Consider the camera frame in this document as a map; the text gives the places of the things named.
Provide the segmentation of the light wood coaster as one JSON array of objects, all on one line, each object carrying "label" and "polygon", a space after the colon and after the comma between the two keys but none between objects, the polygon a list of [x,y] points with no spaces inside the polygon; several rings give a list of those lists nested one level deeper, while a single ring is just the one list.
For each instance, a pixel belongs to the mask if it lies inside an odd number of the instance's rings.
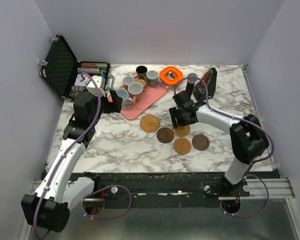
[{"label": "light wood coaster", "polygon": [[191,151],[192,145],[186,138],[177,138],[173,143],[174,150],[181,155],[185,155]]}]

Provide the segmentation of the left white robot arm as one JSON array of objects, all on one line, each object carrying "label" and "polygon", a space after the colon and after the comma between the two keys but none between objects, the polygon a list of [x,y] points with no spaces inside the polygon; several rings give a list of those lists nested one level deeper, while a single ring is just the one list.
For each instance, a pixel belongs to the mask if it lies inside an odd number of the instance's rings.
[{"label": "left white robot arm", "polygon": [[121,111],[122,97],[115,90],[110,91],[110,96],[97,97],[88,91],[75,96],[74,113],[64,130],[54,163],[34,193],[25,194],[21,200],[29,225],[60,233],[68,223],[71,210],[85,196],[94,198],[100,194],[101,185],[96,175],[85,174],[72,186],[68,185],[68,181],[96,133],[95,125],[100,116]]}]

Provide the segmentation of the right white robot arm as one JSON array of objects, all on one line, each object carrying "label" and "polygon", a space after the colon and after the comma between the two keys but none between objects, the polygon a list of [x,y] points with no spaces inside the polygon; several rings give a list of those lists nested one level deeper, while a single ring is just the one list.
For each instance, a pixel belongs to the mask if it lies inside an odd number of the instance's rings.
[{"label": "right white robot arm", "polygon": [[169,109],[173,128],[195,123],[207,124],[230,136],[234,159],[220,183],[220,191],[231,196],[238,190],[252,162],[269,147],[269,141],[256,116],[232,115],[209,106],[206,101],[194,102],[186,91],[175,94],[176,107]]}]

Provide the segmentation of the small woven rattan coaster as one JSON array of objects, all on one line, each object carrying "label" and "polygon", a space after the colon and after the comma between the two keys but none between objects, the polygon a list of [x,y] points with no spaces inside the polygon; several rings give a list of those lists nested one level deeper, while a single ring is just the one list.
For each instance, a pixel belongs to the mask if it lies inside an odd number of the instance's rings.
[{"label": "small woven rattan coaster", "polygon": [[178,136],[178,137],[186,137],[190,134],[191,132],[191,127],[189,125],[187,126],[179,126],[177,128],[173,128],[172,132]]}]

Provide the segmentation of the dark wood coaster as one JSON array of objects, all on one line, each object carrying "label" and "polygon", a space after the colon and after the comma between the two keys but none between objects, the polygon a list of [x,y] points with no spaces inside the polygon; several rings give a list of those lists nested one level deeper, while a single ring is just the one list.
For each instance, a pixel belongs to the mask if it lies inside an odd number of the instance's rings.
[{"label": "dark wood coaster", "polygon": [[199,151],[207,150],[210,146],[210,140],[204,134],[196,134],[192,138],[192,145]]},{"label": "dark wood coaster", "polygon": [[174,139],[174,133],[170,128],[162,127],[157,131],[156,137],[159,142],[166,144]]}]

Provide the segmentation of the large woven rattan coaster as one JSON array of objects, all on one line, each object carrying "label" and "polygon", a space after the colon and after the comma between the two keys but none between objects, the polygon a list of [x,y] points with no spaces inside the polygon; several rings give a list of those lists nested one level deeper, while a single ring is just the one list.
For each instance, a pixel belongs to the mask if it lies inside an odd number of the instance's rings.
[{"label": "large woven rattan coaster", "polygon": [[146,133],[153,133],[160,127],[160,120],[154,115],[145,115],[140,120],[140,128]]}]

